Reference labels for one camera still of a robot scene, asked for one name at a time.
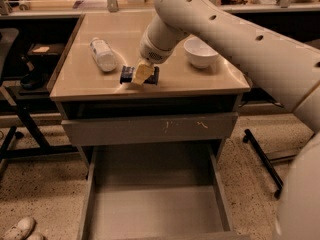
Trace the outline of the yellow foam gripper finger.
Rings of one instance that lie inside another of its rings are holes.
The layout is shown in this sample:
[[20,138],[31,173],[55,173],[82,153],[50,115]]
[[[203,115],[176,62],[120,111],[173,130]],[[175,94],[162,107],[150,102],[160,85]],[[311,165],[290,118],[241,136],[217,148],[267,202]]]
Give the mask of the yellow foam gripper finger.
[[141,59],[133,73],[132,82],[142,85],[154,72],[154,64],[146,59]]

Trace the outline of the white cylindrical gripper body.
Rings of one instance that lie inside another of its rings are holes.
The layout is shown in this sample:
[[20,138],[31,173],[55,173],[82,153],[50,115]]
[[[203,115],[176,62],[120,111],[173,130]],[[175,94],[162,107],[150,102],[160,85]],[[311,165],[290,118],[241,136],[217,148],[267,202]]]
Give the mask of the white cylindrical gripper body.
[[164,63],[173,53],[180,41],[189,34],[176,29],[155,15],[146,28],[140,41],[140,55],[154,64]]

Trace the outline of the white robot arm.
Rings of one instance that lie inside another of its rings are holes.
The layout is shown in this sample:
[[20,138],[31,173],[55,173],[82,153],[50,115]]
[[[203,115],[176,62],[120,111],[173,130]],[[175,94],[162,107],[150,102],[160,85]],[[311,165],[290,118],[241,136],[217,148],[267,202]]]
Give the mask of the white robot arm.
[[192,34],[307,125],[315,136],[296,156],[280,194],[273,240],[320,240],[319,50],[220,10],[212,0],[154,0],[133,82]]

